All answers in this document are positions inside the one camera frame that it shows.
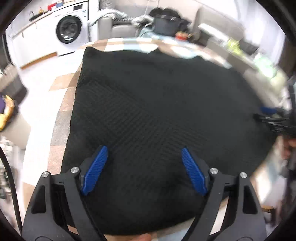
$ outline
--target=red container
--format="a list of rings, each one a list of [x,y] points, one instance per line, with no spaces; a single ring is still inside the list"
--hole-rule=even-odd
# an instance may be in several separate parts
[[[56,3],[48,5],[47,10],[50,11],[55,5],[56,5]]]
[[[175,35],[175,38],[178,39],[178,40],[187,40],[187,36],[188,36],[188,33],[183,33],[183,32],[177,32],[176,35]]]

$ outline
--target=tiled floor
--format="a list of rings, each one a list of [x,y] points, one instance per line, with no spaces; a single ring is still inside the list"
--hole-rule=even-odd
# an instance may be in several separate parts
[[[31,195],[39,176],[47,170],[49,149],[45,150],[43,147],[49,146],[50,143],[47,145],[44,141],[49,140],[50,142],[51,140],[56,114],[61,99],[65,94],[65,90],[49,92],[49,89],[57,76],[71,71],[70,68],[73,68],[72,59],[71,54],[61,57],[56,56],[19,71],[22,83],[28,89],[27,96],[19,105],[20,112],[31,126],[29,141],[37,140],[32,145],[28,145],[26,152],[16,146],[13,148],[14,155],[11,166],[15,167],[19,173],[16,188],[22,220],[25,217],[25,210],[30,200],[30,196],[27,197],[23,190],[31,190]],[[44,128],[44,126],[48,125],[52,126],[52,129]],[[32,152],[36,154],[37,149],[41,150],[39,158],[34,156],[34,158],[30,159],[30,154]],[[26,155],[26,160],[30,160],[29,162],[24,162],[24,155]],[[1,202],[0,205],[5,210],[9,210],[10,218],[16,223],[12,203]]]

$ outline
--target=washing machine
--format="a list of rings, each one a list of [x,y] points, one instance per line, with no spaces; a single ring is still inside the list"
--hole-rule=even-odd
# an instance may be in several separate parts
[[[58,55],[72,53],[89,42],[88,12],[88,1],[80,1],[59,7],[52,13]]]

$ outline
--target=countertop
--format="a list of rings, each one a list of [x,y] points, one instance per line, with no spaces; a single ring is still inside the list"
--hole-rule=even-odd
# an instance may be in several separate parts
[[[14,38],[16,37],[17,35],[19,35],[21,32],[23,32],[26,28],[30,27],[32,24],[38,22],[40,19],[42,18],[45,18],[46,16],[48,15],[51,15],[52,11],[48,11],[47,13],[45,14],[42,14],[40,17],[34,19],[32,22],[29,22],[28,24],[26,24],[25,26],[23,26],[19,31],[17,31],[16,33],[13,33],[10,35],[10,38]]]

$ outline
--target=white wall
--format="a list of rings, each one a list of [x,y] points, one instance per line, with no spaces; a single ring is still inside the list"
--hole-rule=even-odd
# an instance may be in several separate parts
[[[234,1],[237,2],[237,6],[238,6],[237,11],[240,13],[240,19],[238,20],[243,23],[247,17],[249,0],[234,0]]]
[[[278,63],[284,45],[285,34],[273,17],[255,0],[248,0],[247,15],[243,21],[245,38],[259,45],[271,61]]]
[[[176,9],[184,18],[193,21],[197,10],[202,4],[207,5],[229,17],[238,19],[237,9],[234,0],[114,0],[115,7],[125,11],[130,16],[139,16],[144,14],[147,3],[149,11],[159,6],[162,8],[169,7]]]

